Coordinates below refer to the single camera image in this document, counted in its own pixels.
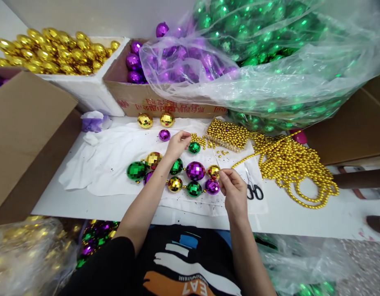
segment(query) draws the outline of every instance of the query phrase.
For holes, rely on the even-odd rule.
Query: scissors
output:
[[[247,164],[244,164],[244,167],[246,169],[246,175],[247,175],[247,178],[248,178],[249,183],[250,183],[250,184],[247,184],[247,189],[250,190],[250,196],[248,196],[247,198],[250,200],[253,200],[254,197],[256,197],[256,199],[258,199],[258,200],[263,200],[264,199],[263,191],[261,190],[261,188],[258,185],[255,185],[252,182],[251,175],[249,173],[249,170],[247,169]]]

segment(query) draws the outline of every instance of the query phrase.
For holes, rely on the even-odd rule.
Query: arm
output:
[[[171,138],[165,156],[121,220],[114,238],[128,237],[134,245],[135,255],[138,255],[145,241],[147,231],[160,203],[169,171],[182,152],[187,149],[190,141],[191,134],[183,131]]]
[[[247,216],[247,184],[233,169],[219,172],[230,221],[234,268],[245,295],[276,296]]]

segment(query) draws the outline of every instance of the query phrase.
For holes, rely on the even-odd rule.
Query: gold bead necklace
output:
[[[255,153],[242,159],[232,166],[235,168],[249,158],[260,155],[258,162],[263,179],[275,180],[279,187],[285,188],[288,195],[305,208],[320,209],[324,207],[331,195],[339,195],[339,188],[333,181],[331,172],[320,163],[320,157],[314,149],[310,149],[294,141],[292,136],[278,135],[269,137],[258,132],[250,134],[254,140]],[[305,178],[310,178],[318,187],[318,195],[311,199],[302,194],[300,183]],[[291,183],[294,184],[296,193],[306,201],[316,205],[308,205],[299,200],[291,192]]]

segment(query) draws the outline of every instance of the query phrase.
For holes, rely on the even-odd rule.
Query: black scissor handle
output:
[[[253,200],[254,196],[258,200],[264,199],[264,193],[258,185],[253,185],[253,188],[251,188],[251,185],[247,184],[247,189],[250,190],[250,197],[247,197],[249,200]]]

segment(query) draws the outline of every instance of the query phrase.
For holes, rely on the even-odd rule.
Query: hand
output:
[[[226,197],[228,218],[247,218],[247,184],[234,169],[219,171],[221,192]]]
[[[183,151],[189,147],[190,142],[191,134],[189,132],[178,132],[169,140],[168,148],[163,158],[168,158],[172,163],[175,162]]]

